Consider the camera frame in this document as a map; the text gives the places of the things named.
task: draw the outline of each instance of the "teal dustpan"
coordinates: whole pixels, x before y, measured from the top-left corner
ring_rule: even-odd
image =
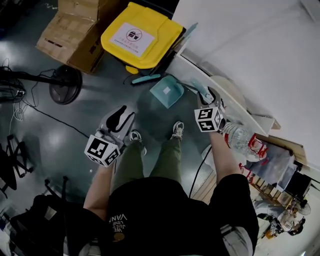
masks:
[[[185,89],[172,75],[167,75],[150,92],[168,109],[181,98]]]

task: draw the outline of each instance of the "yellow bin lid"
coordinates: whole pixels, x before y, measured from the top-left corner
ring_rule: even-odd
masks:
[[[130,2],[101,36],[102,47],[138,69],[157,66],[183,30],[167,16]]]

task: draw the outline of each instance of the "electrical cable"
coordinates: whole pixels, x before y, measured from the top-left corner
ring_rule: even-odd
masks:
[[[123,80],[122,84],[125,85],[125,82],[127,81],[127,79],[130,78],[130,77],[132,77],[132,76],[134,76],[134,75],[137,75],[137,74],[130,74],[130,75],[128,75],[128,76]]]
[[[2,69],[11,71],[8,66],[2,66]],[[3,79],[0,77],[0,103],[14,102],[18,103],[25,95],[26,90],[21,81],[15,78]]]
[[[9,64],[10,64],[10,61],[9,61],[8,58],[6,58],[6,59],[2,62],[2,68],[3,68],[3,69],[6,68],[7,70],[12,71],[11,68],[9,67]],[[47,69],[47,70],[43,70],[43,71],[41,71],[41,72],[39,73],[38,77],[51,78],[51,77],[43,74],[43,73],[49,72],[49,71],[53,71],[53,73],[54,73],[56,70],[55,70],[54,68]],[[28,74],[27,72],[23,72],[23,71],[18,71],[17,73]],[[9,88],[11,88],[11,87],[13,87],[13,86],[19,86],[20,88],[22,88],[23,90],[25,90],[24,84],[23,84],[19,79],[11,79],[9,82],[7,82],[7,81],[0,81],[0,82],[1,82],[1,84],[7,84],[7,85],[9,86]],[[31,88],[31,95],[32,95],[33,105],[32,105],[31,103],[29,103],[27,99],[25,99],[25,101],[23,100],[24,97],[25,97],[25,95],[23,95],[23,97],[22,97],[21,99],[19,98],[19,101],[16,102],[17,96],[14,95],[13,92],[11,91],[11,96],[12,96],[12,98],[13,98],[13,102],[14,102],[14,103],[13,103],[13,114],[12,114],[12,117],[11,117],[11,120],[10,120],[10,125],[9,125],[9,135],[11,135],[11,124],[12,124],[13,119],[15,118],[17,121],[20,121],[20,122],[23,121],[24,118],[25,118],[24,113],[25,113],[27,107],[31,107],[31,108],[34,109],[35,111],[37,111],[37,112],[39,112],[39,113],[41,113],[41,114],[43,114],[43,115],[45,115],[45,116],[47,116],[47,117],[49,117],[49,118],[57,121],[57,122],[59,122],[59,123],[62,123],[62,124],[64,124],[64,125],[72,128],[72,129],[74,129],[75,131],[77,131],[78,133],[80,133],[81,135],[83,135],[84,137],[86,137],[87,139],[89,139],[89,136],[88,136],[88,135],[86,135],[86,134],[83,133],[82,131],[78,130],[78,129],[75,128],[74,126],[72,126],[72,125],[70,125],[70,124],[68,124],[68,123],[66,123],[66,122],[63,122],[63,121],[61,121],[61,120],[59,120],[59,119],[57,119],[57,118],[55,118],[55,117],[53,117],[53,116],[51,116],[51,115],[49,115],[49,114],[47,114],[47,113],[44,113],[44,112],[42,112],[42,111],[40,111],[40,110],[38,110],[38,109],[36,108],[36,107],[39,105],[39,102],[36,104],[35,97],[34,97],[34,94],[33,94],[33,89],[38,85],[38,83],[39,83],[39,82],[36,82],[36,83],[33,85],[33,87]],[[21,101],[25,104],[22,109],[21,109],[21,105],[20,105],[20,102],[21,102]],[[16,106],[16,103],[19,103],[19,108],[17,108],[17,109],[16,109],[16,107],[15,107],[15,106]]]
[[[190,189],[189,198],[191,198],[191,193],[192,193],[192,190],[194,189],[194,186],[195,186],[195,183],[196,183],[196,180],[197,180],[199,171],[200,171],[202,165],[204,164],[205,160],[207,159],[207,156],[209,155],[209,152],[210,152],[211,149],[212,149],[212,147],[209,148],[209,150],[208,150],[208,152],[205,154],[205,157],[204,157],[204,159],[202,160],[202,162],[201,162],[198,170],[196,171],[196,174],[195,174],[195,177],[194,177],[194,180],[193,180],[191,189]]]
[[[311,178],[311,177],[309,177],[312,181],[314,181],[314,182],[316,182],[316,183],[318,183],[318,184],[320,184],[320,182],[319,181],[317,181],[317,180],[315,180],[314,178]]]
[[[62,123],[62,124],[66,125],[66,126],[68,126],[68,127],[70,127],[70,128],[72,128],[72,129],[74,129],[74,130],[76,130],[78,133],[82,134],[84,137],[86,137],[87,139],[89,139],[89,136],[88,136],[88,135],[86,135],[86,134],[83,133],[82,131],[78,130],[78,129],[75,128],[74,126],[72,126],[72,125],[70,125],[70,124],[67,124],[67,123],[64,122],[64,121],[61,121],[61,120],[53,117],[52,115],[49,115],[49,114],[47,114],[47,113],[44,113],[44,112],[40,111],[40,110],[37,109],[35,106],[32,106],[32,105],[26,103],[25,101],[23,101],[23,102],[24,102],[26,105],[28,105],[29,107],[31,107],[32,109],[34,109],[35,111],[37,111],[37,112],[39,112],[39,113],[41,113],[41,114],[43,114],[43,115],[45,115],[45,116],[47,116],[47,117],[49,117],[49,118],[52,118],[53,120],[56,120],[57,122]]]

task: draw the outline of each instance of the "white sneaker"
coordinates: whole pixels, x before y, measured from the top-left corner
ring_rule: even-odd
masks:
[[[173,134],[172,138],[178,138],[180,141],[182,140],[182,135],[184,133],[185,124],[183,122],[176,122],[173,126]]]
[[[132,130],[130,132],[130,141],[139,141],[142,144],[142,137],[140,132],[138,132],[137,130]],[[146,147],[143,145],[143,149],[142,149],[142,154],[145,156],[147,154],[147,149]]]

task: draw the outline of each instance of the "box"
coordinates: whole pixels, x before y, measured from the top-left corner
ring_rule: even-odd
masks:
[[[126,8],[125,0],[58,0],[58,12],[36,48],[85,73],[92,74],[105,51],[100,37]]]
[[[276,145],[280,148],[292,151],[295,156],[295,160],[297,162],[299,162],[303,165],[308,164],[305,148],[303,145],[297,144],[297,143],[289,141],[289,140],[285,140],[283,138],[274,137],[274,136],[265,137],[263,135],[257,134],[256,138],[261,141]]]

